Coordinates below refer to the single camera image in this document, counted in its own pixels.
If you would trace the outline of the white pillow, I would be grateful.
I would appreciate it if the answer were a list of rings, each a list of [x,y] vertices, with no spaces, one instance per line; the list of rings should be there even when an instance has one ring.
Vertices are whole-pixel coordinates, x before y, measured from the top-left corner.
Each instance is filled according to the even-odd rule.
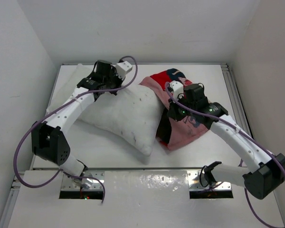
[[[150,156],[163,110],[164,105],[151,89],[132,83],[117,95],[100,95],[78,120],[114,133]]]

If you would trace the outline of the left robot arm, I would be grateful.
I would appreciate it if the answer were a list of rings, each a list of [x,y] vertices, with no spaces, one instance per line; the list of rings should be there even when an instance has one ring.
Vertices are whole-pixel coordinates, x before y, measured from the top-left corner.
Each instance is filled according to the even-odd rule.
[[[71,155],[65,135],[81,113],[95,102],[104,90],[113,89],[113,94],[117,94],[116,90],[121,87],[132,68],[127,61],[116,65],[104,60],[97,61],[90,74],[76,80],[76,86],[64,102],[63,108],[39,123],[31,132],[33,153],[56,164],[72,176],[81,176],[85,165]]]

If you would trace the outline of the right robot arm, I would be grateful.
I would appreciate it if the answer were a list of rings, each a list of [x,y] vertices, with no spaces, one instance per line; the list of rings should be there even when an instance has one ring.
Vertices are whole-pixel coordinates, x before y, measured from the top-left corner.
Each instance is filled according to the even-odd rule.
[[[220,181],[229,182],[262,200],[285,181],[285,156],[274,155],[257,145],[221,104],[208,101],[203,84],[184,86],[172,81],[165,84],[165,90],[170,97],[167,115],[171,119],[182,121],[193,117],[228,144],[246,165],[246,168],[233,167],[219,161],[205,165],[199,175],[203,188]]]

